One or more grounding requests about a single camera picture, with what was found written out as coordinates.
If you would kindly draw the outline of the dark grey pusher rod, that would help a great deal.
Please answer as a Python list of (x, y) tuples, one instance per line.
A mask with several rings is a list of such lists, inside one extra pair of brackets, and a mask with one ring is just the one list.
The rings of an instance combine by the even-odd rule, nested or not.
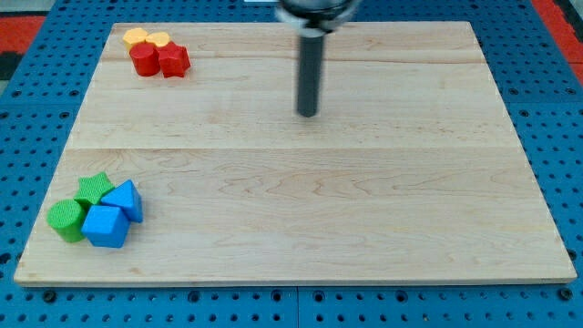
[(300, 37), (296, 111), (305, 118), (319, 110), (324, 37)]

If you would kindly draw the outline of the round grey tool mount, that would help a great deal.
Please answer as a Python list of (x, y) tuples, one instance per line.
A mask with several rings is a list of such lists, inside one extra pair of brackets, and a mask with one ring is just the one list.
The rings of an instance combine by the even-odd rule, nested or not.
[(362, 0), (279, 0), (276, 17), (302, 37), (330, 34), (350, 21)]

